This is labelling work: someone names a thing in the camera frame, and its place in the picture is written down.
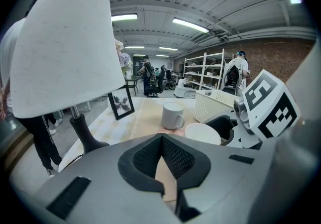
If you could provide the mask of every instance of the picture frame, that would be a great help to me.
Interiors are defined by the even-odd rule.
[[[135,112],[127,85],[109,93],[108,98],[116,120]]]

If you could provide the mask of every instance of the lamp base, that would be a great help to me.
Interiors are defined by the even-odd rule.
[[[80,117],[77,119],[71,117],[69,121],[84,147],[84,154],[101,147],[109,146],[108,143],[97,141],[92,136],[87,126],[84,114],[80,114]]]

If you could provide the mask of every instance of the ceiling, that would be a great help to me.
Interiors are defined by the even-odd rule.
[[[9,22],[19,19],[31,1],[19,0]],[[110,7],[112,15],[138,16],[137,20],[114,22],[118,40],[125,45],[145,46],[125,49],[128,53],[178,57],[227,41],[256,37],[315,39],[304,5],[289,0],[110,0]],[[175,24],[173,18],[205,27],[210,33],[204,35]],[[159,46],[178,51],[160,50]]]

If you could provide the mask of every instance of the lamp shade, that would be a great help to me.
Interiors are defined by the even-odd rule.
[[[52,113],[124,84],[109,0],[37,0],[12,60],[16,117]]]

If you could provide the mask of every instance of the white bowl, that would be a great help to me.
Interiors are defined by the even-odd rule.
[[[221,137],[214,128],[202,123],[189,124],[185,129],[185,137],[196,141],[220,145]]]

